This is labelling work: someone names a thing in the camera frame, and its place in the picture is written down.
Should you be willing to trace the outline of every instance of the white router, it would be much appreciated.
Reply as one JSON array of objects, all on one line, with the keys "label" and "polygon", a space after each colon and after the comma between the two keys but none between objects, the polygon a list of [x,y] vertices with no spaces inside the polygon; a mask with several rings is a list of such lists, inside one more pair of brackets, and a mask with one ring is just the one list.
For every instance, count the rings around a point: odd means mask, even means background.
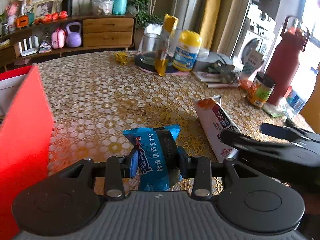
[{"label": "white router", "polygon": [[27,46],[27,39],[23,39],[24,50],[22,50],[22,43],[21,43],[21,41],[19,41],[19,51],[20,51],[21,57],[37,53],[37,51],[39,50],[38,36],[33,36],[33,38],[34,38],[34,41],[35,41],[35,47],[34,48],[32,47],[31,37],[29,37],[29,47],[30,47],[29,49],[28,49],[28,46]]}]

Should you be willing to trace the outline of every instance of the blue snack package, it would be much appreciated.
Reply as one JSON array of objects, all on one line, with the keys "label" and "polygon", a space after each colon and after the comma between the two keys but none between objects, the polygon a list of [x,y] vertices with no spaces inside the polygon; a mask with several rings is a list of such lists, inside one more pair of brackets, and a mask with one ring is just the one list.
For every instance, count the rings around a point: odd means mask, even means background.
[{"label": "blue snack package", "polygon": [[132,145],[139,147],[140,191],[166,191],[170,188],[169,173],[177,170],[179,162],[175,144],[179,132],[177,124],[123,132]]}]

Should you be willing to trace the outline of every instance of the red box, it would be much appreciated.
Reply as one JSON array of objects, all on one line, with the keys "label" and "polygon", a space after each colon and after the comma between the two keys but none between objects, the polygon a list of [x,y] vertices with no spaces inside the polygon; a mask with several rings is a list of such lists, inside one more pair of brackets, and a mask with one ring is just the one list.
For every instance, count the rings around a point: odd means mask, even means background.
[{"label": "red box", "polygon": [[47,177],[53,118],[37,66],[0,74],[1,86],[0,112],[6,112],[0,125],[0,239],[3,240],[19,232],[11,213],[16,195]]}]

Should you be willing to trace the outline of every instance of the gray ribbed plate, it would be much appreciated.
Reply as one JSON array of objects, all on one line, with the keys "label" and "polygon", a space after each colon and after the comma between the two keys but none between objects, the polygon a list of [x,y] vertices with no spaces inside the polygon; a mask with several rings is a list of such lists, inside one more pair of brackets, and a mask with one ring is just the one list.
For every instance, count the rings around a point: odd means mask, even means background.
[{"label": "gray ribbed plate", "polygon": [[257,236],[233,228],[212,204],[195,201],[186,191],[133,191],[120,202],[109,202],[87,227],[65,236],[36,236],[25,231],[15,240],[256,240],[306,239],[296,231],[278,236]]}]

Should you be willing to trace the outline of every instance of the washing machine door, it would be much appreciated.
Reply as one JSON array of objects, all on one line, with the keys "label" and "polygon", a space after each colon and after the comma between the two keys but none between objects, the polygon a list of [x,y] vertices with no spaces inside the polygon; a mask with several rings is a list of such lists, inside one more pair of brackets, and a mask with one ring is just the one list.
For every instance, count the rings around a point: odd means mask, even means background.
[{"label": "washing machine door", "polygon": [[252,48],[255,49],[256,51],[260,51],[262,43],[263,43],[262,38],[254,38],[254,39],[250,40],[244,46],[244,49],[242,50],[241,55],[238,56],[238,58],[241,59],[241,63],[244,64],[245,59],[248,57]]}]

